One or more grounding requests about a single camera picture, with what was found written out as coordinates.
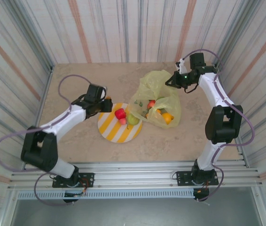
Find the red fruit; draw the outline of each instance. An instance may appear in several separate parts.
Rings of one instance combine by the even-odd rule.
[[[121,125],[126,125],[126,124],[127,124],[127,119],[125,119],[125,118],[120,119],[120,120],[119,120],[119,123],[120,123]]]
[[[120,108],[114,112],[115,117],[120,120],[126,117],[125,110],[123,108]]]
[[[148,103],[148,109],[154,107],[156,101],[155,100],[151,100],[149,103]]]

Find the red apple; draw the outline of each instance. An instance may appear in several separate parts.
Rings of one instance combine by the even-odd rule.
[[[151,100],[149,103],[148,103],[148,109],[154,107],[156,101],[155,100]]]
[[[123,108],[120,108],[114,112],[115,117],[120,120],[126,117],[125,110]]]

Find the red pepper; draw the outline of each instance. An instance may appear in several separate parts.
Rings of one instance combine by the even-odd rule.
[[[125,110],[123,108],[120,108],[114,112],[115,117],[120,120],[126,117]]]

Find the orange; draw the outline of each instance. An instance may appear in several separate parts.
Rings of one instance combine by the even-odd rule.
[[[162,117],[164,118],[166,124],[170,124],[170,122],[174,119],[174,116],[172,116],[171,114],[169,114],[168,112],[163,113]]]

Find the green apple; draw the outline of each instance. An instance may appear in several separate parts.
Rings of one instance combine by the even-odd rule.
[[[138,123],[139,123],[139,120],[140,119],[138,119],[138,118],[136,118],[134,115],[132,115],[132,114],[129,114],[128,116],[127,116],[127,120],[128,120],[128,124],[129,125],[133,125],[133,126],[135,126],[135,125],[137,125]]]

